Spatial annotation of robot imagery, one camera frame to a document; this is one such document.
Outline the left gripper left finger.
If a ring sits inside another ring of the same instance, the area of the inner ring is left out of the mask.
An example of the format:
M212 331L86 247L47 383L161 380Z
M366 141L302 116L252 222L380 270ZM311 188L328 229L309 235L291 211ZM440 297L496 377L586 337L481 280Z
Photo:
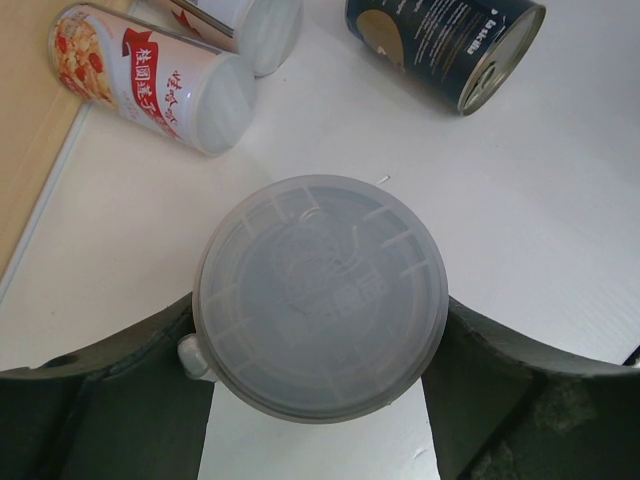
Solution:
M38 368L1 374L4 479L195 479L214 386L177 348L192 299Z

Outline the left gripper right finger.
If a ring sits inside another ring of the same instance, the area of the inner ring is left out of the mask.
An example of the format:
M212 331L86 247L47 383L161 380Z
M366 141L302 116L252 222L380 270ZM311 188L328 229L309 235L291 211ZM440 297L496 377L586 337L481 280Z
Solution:
M450 300L422 377L443 479L636 479L639 370L533 340Z

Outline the blue vegetable cylindrical can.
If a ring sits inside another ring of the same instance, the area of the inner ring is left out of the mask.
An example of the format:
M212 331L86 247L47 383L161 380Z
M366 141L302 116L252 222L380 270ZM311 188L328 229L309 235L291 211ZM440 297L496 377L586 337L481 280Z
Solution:
M217 225L192 292L188 376L284 420L375 412L426 370L449 304L423 222L379 187L334 175L271 184Z

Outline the red white can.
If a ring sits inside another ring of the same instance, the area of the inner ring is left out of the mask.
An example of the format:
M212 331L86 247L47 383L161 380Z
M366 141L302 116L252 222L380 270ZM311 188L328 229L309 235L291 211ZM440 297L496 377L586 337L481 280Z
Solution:
M191 37L239 55L257 77L278 70L302 29L301 0L158 0L153 4Z
M237 145L254 118L256 81L241 57L93 3L57 15L48 56L83 100L209 156Z

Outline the dark navy cylindrical can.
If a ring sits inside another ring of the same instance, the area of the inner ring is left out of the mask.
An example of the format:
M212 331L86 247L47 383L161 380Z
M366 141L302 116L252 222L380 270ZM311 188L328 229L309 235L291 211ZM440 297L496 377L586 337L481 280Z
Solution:
M348 0L349 31L468 116L495 94L539 33L528 0Z

